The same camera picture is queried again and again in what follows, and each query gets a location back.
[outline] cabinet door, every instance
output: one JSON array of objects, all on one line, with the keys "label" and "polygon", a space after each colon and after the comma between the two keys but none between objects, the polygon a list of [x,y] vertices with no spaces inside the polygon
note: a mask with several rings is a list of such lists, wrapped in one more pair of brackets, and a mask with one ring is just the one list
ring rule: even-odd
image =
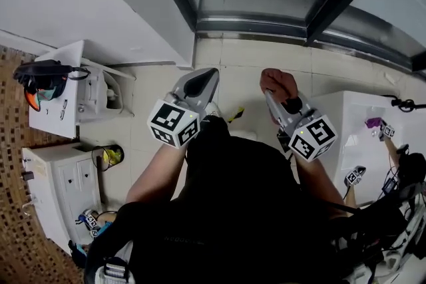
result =
[{"label": "cabinet door", "polygon": [[61,177],[66,195],[78,195],[78,193],[81,191],[81,188],[79,175],[77,173],[77,165],[67,164],[65,166],[59,167],[59,171],[62,175]]},{"label": "cabinet door", "polygon": [[78,243],[91,241],[84,224],[75,225],[75,220],[88,208],[98,210],[97,189],[92,159],[82,160],[59,167],[65,186],[64,199],[69,211],[69,221],[73,225],[79,240]]}]

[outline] person's foot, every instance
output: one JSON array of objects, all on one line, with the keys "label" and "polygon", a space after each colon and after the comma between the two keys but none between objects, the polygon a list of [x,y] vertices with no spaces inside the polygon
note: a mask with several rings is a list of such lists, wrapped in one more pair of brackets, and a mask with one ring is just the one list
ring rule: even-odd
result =
[{"label": "person's foot", "polygon": [[207,104],[205,111],[206,116],[211,115],[216,117],[222,117],[222,114],[215,102],[210,102],[209,104]]}]

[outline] yellow object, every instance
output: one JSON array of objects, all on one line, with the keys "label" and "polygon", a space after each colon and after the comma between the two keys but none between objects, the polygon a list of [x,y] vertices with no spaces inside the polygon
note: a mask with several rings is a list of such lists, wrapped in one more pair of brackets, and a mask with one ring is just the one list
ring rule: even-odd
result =
[{"label": "yellow object", "polygon": [[116,152],[111,149],[106,149],[103,152],[104,162],[109,164],[110,166],[114,166],[121,161],[121,151],[117,150]]},{"label": "yellow object", "polygon": [[238,108],[237,113],[236,113],[235,115],[233,115],[233,117],[231,117],[231,118],[228,120],[228,123],[231,123],[233,120],[235,120],[235,119],[237,119],[237,118],[240,118],[240,117],[242,116],[243,112],[244,112],[244,108],[243,108],[242,106],[240,106],[240,107]]}]

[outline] forearm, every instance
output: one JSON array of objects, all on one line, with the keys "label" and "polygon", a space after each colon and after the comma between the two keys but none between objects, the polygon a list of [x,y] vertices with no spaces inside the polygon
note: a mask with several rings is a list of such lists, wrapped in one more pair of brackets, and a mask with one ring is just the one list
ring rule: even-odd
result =
[{"label": "forearm", "polygon": [[[345,205],[340,193],[328,177],[319,160],[306,162],[299,156],[295,155],[295,157],[300,183],[311,196],[327,202]],[[327,210],[330,219],[346,216],[345,212],[332,207],[327,207]]]},{"label": "forearm", "polygon": [[167,202],[173,196],[186,147],[163,145],[127,193],[126,202]]},{"label": "forearm", "polygon": [[384,140],[385,140],[387,151],[389,152],[389,155],[391,156],[393,164],[398,169],[398,167],[399,167],[399,155],[397,154],[397,148],[393,144],[393,141],[390,138],[388,138],[387,136],[384,137]]}]

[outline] white floor tile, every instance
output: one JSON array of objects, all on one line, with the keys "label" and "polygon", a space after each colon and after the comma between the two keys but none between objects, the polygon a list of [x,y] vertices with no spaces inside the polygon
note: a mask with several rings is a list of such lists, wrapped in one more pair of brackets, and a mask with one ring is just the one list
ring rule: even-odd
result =
[{"label": "white floor tile", "polygon": [[[197,69],[204,67],[214,67],[212,65],[196,65]],[[178,79],[189,71],[182,71],[172,65],[135,67],[136,83],[133,96],[134,118],[131,120],[131,148],[145,152],[156,152],[161,143],[155,140],[146,120],[158,99],[163,99],[168,91],[178,81]],[[218,92],[214,96],[218,102]]]},{"label": "white floor tile", "polygon": [[357,57],[312,49],[312,72],[373,83],[373,63]]},{"label": "white floor tile", "polygon": [[224,39],[221,65],[312,71],[311,49],[297,45]]},{"label": "white floor tile", "polygon": [[132,161],[130,167],[130,181],[133,185],[139,176],[144,172],[149,165],[155,152],[143,152],[142,150],[132,150]]},{"label": "white floor tile", "polygon": [[[153,152],[142,152],[141,150],[132,150],[132,165],[131,165],[131,184],[139,178],[139,176],[145,171],[145,168],[149,165],[155,153]],[[176,190],[174,191],[173,197],[177,198],[180,191],[185,185],[186,179],[186,162],[182,166],[182,170],[179,174],[178,183],[176,185]]]},{"label": "white floor tile", "polygon": [[80,141],[93,146],[118,144],[130,148],[131,117],[116,117],[111,120],[80,125]]},{"label": "white floor tile", "polygon": [[375,85],[347,78],[312,74],[312,96],[331,94],[343,90],[375,94]]},{"label": "white floor tile", "polygon": [[131,186],[130,165],[131,150],[123,148],[124,160],[105,172],[99,172],[99,184],[108,208],[118,209],[126,201]]},{"label": "white floor tile", "polygon": [[195,63],[219,65],[221,54],[221,39],[199,39],[196,46]]},{"label": "white floor tile", "polygon": [[407,74],[376,63],[373,63],[373,73],[373,82],[377,86],[383,89],[392,90],[392,93],[397,96],[405,92]]},{"label": "white floor tile", "polygon": [[402,100],[412,99],[416,104],[426,103],[426,82],[408,76],[405,91],[401,94]]},{"label": "white floor tile", "polygon": [[[258,141],[281,150],[276,138],[278,127],[272,123],[265,96],[259,87],[264,68],[220,67],[219,109],[225,119],[235,115],[239,106],[245,109],[241,118],[229,125],[230,130],[255,132]],[[291,72],[299,89],[311,95],[312,76],[306,72]]]},{"label": "white floor tile", "polygon": [[179,194],[182,191],[182,188],[185,186],[185,180],[186,180],[186,169],[188,168],[188,164],[186,164],[186,161],[184,161],[184,164],[182,166],[182,170],[179,174],[178,183],[176,185],[176,189],[173,193],[172,199],[175,199],[179,196]]},{"label": "white floor tile", "polygon": [[[121,72],[125,72],[126,74],[134,75],[134,70],[132,67],[117,68],[117,70]],[[117,76],[115,74],[111,74],[111,76],[117,81],[118,85],[120,86],[124,107],[127,110],[132,111],[133,90],[134,90],[135,81],[132,79]]]},{"label": "white floor tile", "polygon": [[383,96],[383,95],[393,95],[400,97],[401,93],[396,86],[389,85],[374,85],[374,94]]}]

